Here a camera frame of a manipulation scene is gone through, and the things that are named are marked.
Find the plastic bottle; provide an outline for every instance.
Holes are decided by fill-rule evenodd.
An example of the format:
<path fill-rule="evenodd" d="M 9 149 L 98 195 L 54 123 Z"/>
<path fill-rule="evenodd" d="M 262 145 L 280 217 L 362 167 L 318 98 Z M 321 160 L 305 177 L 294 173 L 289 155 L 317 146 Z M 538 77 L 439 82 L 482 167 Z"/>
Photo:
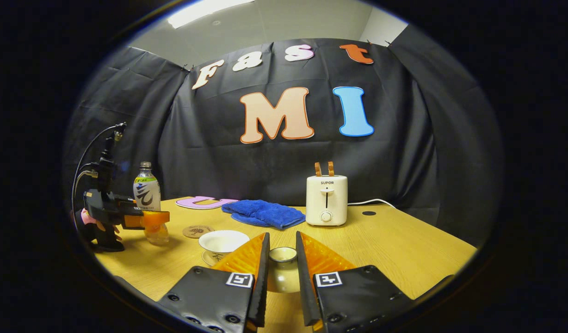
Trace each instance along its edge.
<path fill-rule="evenodd" d="M 150 162 L 140 162 L 140 173 L 134 180 L 134 199 L 138 208 L 142 210 L 161 210 L 161 188 L 159 181 L 153 176 Z M 145 227 L 144 235 L 154 245 L 167 244 L 169 241 L 165 224 Z"/>

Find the wooden table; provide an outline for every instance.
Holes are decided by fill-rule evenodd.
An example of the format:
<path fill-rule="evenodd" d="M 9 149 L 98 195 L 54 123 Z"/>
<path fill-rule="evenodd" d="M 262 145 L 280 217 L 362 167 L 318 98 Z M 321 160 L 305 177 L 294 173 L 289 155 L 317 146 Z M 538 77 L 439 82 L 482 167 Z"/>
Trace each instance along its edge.
<path fill-rule="evenodd" d="M 155 301 L 192 266 L 208 267 L 202 260 L 204 250 L 198 240 L 182 234 L 182 230 L 190 225 L 238 230 L 250 238 L 269 232 L 271 248 L 295 248 L 296 231 L 300 230 L 356 267 L 377 266 L 411 299 L 428 291 L 445 276 L 458 272 L 476 251 L 463 240 L 384 204 L 349 206 L 347 222 L 343 226 L 318 227 L 303 222 L 280 231 L 235 221 L 220 208 L 183 208 L 175 203 L 180 199 L 161 203 L 161 209 L 171 213 L 167 223 L 171 240 L 167 246 L 149 244 L 140 230 L 120 230 L 125 251 L 96 255 L 111 274 L 124 278 Z M 305 207 L 295 208 L 305 213 Z M 367 210 L 376 214 L 363 215 L 362 212 Z M 268 292 L 265 328 L 260 328 L 259 333 L 289 332 L 311 332 L 311 327 L 303 326 L 300 293 Z"/>

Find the ceiling light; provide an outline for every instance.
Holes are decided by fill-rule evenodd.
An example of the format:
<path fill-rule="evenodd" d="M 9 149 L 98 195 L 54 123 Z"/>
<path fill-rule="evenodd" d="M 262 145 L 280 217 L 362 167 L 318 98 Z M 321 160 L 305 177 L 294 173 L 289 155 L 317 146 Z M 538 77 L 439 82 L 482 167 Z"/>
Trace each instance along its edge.
<path fill-rule="evenodd" d="M 174 13 L 174 15 L 169 17 L 168 22 L 173 28 L 179 28 L 182 25 L 210 15 L 213 12 L 254 1 L 255 0 L 201 0 Z"/>

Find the drink coaster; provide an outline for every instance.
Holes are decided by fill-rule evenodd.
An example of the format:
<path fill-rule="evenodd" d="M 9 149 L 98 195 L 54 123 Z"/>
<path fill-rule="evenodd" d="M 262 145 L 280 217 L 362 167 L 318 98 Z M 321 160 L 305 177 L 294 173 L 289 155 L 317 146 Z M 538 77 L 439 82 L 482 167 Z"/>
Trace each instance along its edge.
<path fill-rule="evenodd" d="M 214 231 L 214 228 L 210 226 L 188 226 L 183 229 L 183 236 L 188 238 L 200 238 L 203 234 L 207 234 L 210 231 Z"/>

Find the toaster dial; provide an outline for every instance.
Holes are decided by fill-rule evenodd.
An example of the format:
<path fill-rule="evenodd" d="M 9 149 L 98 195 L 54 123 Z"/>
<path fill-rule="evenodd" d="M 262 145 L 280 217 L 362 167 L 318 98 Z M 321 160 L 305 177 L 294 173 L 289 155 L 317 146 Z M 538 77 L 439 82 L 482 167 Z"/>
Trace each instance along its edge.
<path fill-rule="evenodd" d="M 333 217 L 333 215 L 331 214 L 331 212 L 329 210 L 324 210 L 324 211 L 321 212 L 321 220 L 323 222 L 331 221 L 332 217 Z"/>

